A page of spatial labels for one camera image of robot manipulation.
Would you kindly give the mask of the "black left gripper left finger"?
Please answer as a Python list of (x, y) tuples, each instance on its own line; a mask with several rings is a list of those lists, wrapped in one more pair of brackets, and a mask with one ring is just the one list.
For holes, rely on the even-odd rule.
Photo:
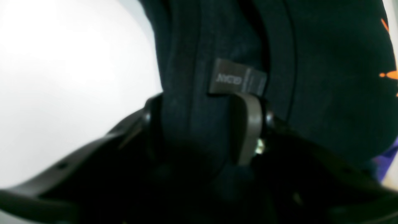
[(1, 210), (46, 224), (122, 224), (157, 151), (162, 94), (121, 120), (105, 136), (35, 177), (1, 190)]

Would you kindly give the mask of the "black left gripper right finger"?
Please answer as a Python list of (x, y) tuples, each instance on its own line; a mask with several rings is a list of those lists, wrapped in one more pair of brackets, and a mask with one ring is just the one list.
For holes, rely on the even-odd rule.
[(257, 96), (230, 98), (231, 159), (253, 170), (269, 224), (396, 224), (397, 192), (303, 137)]

